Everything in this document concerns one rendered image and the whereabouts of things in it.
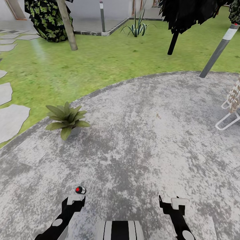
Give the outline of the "insectifuge atomizer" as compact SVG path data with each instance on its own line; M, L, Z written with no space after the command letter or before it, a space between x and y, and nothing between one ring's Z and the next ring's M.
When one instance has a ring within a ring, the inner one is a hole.
M87 191L87 190L86 190L85 188L81 187L81 186L78 186L78 187L76 188L76 192L77 192L78 194L85 194L86 191Z

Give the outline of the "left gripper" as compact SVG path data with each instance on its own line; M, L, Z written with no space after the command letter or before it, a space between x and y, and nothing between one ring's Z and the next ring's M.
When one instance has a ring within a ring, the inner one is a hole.
M82 207L84 207L85 199L86 199L86 196L83 200L74 201L74 203L72 205L67 205L68 198L66 198L62 202L62 212L63 211L70 211L72 216L73 216L75 212L80 212Z

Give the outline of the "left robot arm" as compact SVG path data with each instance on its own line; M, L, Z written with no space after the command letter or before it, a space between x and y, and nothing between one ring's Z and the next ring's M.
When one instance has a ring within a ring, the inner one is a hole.
M84 207L86 196L69 195L62 202L62 213L44 233L37 235L35 240L65 240L68 233L68 224L75 212Z

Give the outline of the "robot trunk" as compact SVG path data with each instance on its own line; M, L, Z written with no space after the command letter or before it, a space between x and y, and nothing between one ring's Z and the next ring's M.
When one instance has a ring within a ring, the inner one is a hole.
M144 240L139 221L101 221L96 240Z

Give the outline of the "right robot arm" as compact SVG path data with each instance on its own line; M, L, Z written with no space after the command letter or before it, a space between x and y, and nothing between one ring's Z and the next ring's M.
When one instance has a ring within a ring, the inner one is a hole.
M172 203L164 203L159 200L160 208L164 214L169 214L174 225L177 236L175 240L196 240L184 220L185 206L189 205L189 200L185 198L171 198Z

